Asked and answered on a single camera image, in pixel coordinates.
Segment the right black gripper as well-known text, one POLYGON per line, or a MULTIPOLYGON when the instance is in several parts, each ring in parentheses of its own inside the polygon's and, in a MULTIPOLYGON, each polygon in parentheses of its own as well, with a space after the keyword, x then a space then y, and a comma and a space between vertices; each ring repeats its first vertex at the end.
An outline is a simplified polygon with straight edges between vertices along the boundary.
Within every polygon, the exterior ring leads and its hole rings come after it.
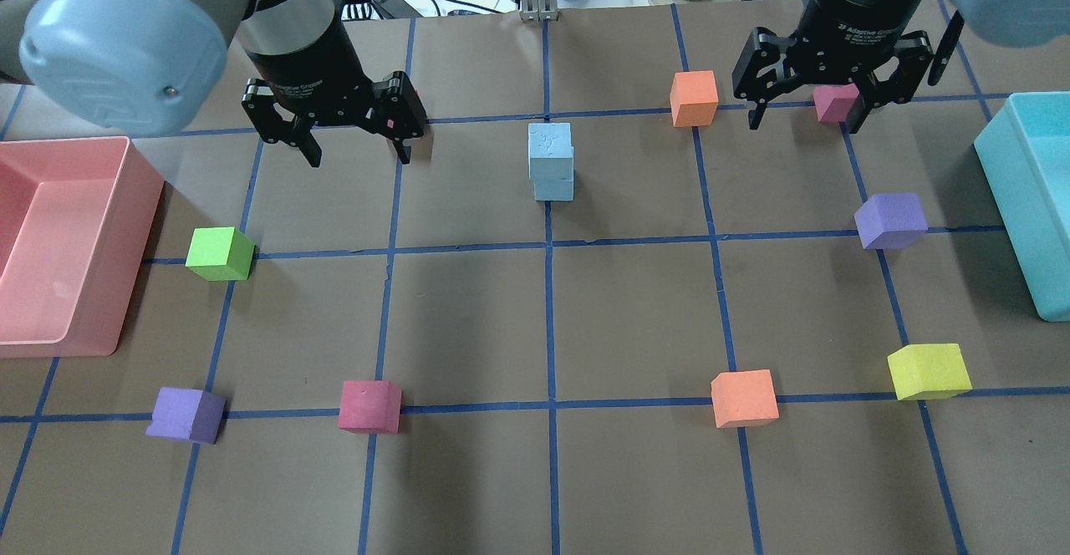
POLYGON ((748 128, 767 106, 804 84, 852 84, 844 124, 851 135, 873 110, 913 99, 934 52, 924 30, 907 25, 921 0, 806 0, 790 34, 759 26, 732 71, 735 98, 748 102, 748 128))

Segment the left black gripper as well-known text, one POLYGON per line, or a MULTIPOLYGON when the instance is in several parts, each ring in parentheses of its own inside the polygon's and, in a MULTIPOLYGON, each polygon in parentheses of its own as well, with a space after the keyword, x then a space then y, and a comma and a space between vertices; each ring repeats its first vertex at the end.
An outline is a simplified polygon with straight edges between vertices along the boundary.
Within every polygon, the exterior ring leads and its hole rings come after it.
POLYGON ((398 161, 411 163, 413 141, 427 128, 423 102, 404 72, 379 82, 368 78, 339 19, 297 52, 248 57, 278 105, 294 114, 286 121, 263 101, 243 103, 264 140, 299 149, 318 169, 324 153, 311 135, 314 126, 355 125, 391 139, 398 161))

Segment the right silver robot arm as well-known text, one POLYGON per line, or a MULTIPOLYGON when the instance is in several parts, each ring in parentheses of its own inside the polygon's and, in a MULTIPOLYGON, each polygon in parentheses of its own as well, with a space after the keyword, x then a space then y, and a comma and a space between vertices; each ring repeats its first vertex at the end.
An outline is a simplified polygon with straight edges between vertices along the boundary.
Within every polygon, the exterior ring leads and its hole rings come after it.
POLYGON ((872 112, 941 82, 964 27, 989 43, 1029 48, 1067 34, 1067 0, 806 0, 788 36, 749 34, 732 71, 750 129, 769 103, 805 84, 859 90, 846 115, 859 132, 872 112))

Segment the orange block near arm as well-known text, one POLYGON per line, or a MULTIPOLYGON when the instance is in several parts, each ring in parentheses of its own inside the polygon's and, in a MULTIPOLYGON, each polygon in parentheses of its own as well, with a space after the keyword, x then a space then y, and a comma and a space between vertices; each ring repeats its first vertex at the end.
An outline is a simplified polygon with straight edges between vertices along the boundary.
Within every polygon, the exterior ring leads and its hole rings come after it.
POLYGON ((710 381, 717 429, 756 428, 780 418, 770 369, 727 371, 710 381))

